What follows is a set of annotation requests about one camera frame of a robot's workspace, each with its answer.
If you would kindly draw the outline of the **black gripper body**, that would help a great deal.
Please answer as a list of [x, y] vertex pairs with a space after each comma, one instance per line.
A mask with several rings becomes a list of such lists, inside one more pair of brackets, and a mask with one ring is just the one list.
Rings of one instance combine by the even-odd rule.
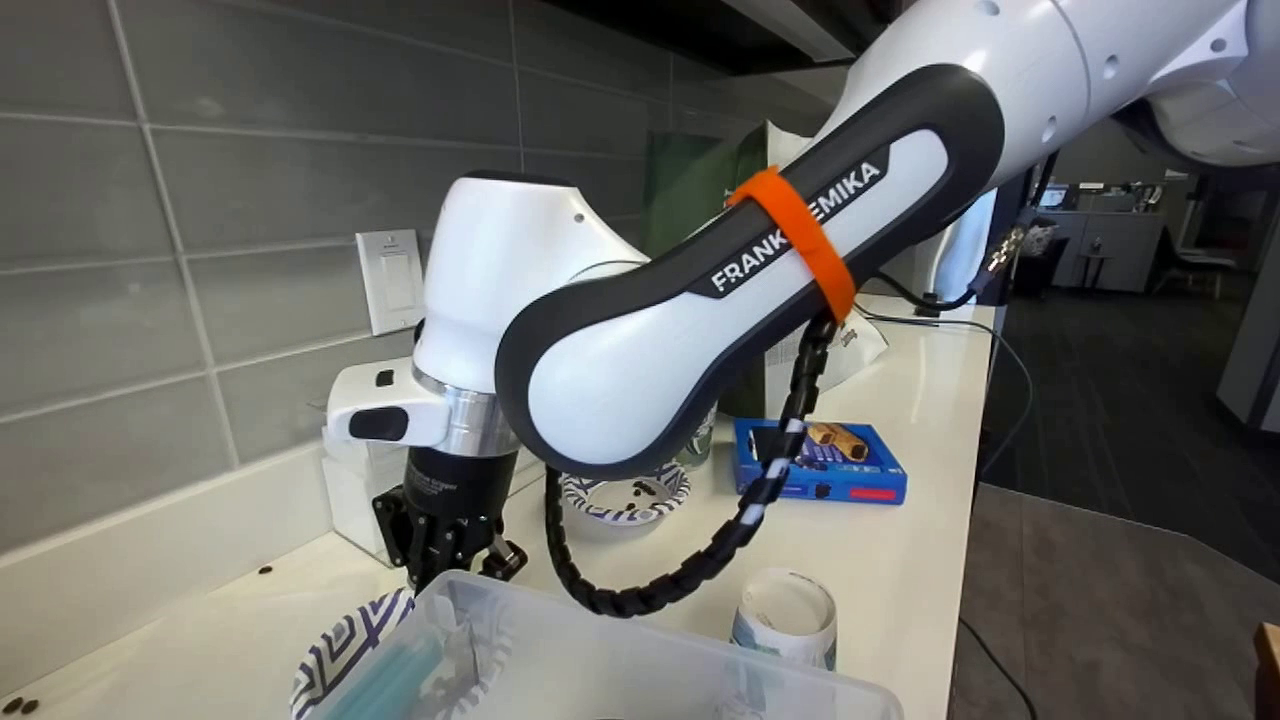
[[403, 478], [371, 501], [389, 558], [411, 586], [448, 569], [514, 581], [525, 547], [504, 536], [515, 454], [448, 454], [411, 448]]

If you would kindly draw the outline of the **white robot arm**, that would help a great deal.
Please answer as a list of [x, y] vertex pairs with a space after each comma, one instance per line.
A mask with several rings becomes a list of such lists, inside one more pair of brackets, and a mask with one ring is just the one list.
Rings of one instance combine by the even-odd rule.
[[408, 448], [408, 572], [494, 547], [519, 452], [601, 478], [677, 454], [731, 365], [783, 334], [802, 427], [864, 277], [1127, 104], [1194, 164], [1268, 166], [1278, 65], [1280, 0], [913, 0], [807, 146], [663, 255], [572, 182], [457, 181], [411, 359], [346, 425]]

